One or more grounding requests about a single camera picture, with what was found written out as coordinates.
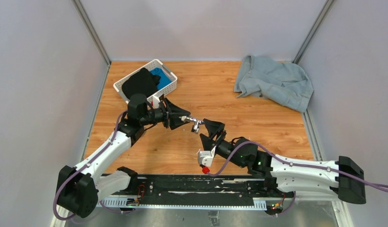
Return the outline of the chrome water faucet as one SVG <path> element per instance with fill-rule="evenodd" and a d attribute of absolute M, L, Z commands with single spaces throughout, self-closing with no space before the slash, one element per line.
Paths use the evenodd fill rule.
<path fill-rule="evenodd" d="M 199 126 L 204 124 L 204 122 L 202 120 L 191 117 L 191 116 L 186 117 L 185 121 L 193 123 L 191 131 L 195 134 L 199 133 Z"/>

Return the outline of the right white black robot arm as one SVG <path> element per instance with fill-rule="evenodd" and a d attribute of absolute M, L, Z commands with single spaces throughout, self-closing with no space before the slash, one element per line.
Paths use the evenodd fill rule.
<path fill-rule="evenodd" d="M 200 121 L 208 132 L 200 134 L 203 150 L 198 163 L 203 173 L 211 175 L 209 168 L 219 155 L 226 159 L 218 176 L 228 163 L 246 168 L 248 174 L 265 180 L 264 192 L 276 197 L 281 192 L 317 192 L 336 195 L 352 204 L 365 204 L 364 171 L 349 157 L 340 156 L 337 161 L 309 161 L 284 157 L 266 151 L 262 145 L 245 137 L 226 141 L 225 125 L 204 119 Z"/>

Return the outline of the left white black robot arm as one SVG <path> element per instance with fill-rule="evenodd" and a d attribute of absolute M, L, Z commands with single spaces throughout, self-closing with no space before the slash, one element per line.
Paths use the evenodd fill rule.
<path fill-rule="evenodd" d="M 97 203 L 122 190 L 127 195 L 138 191 L 137 173 L 120 167 L 113 174 L 103 177 L 105 170 L 117 157 L 130 149 L 147 130 L 162 123 L 174 130 L 185 125 L 184 117 L 191 113 L 165 97 L 160 97 L 154 108 L 144 94 L 130 97 L 127 110 L 122 112 L 110 137 L 89 157 L 75 166 L 64 166 L 59 171 L 52 210 L 58 220 L 74 216 L 86 218 Z"/>

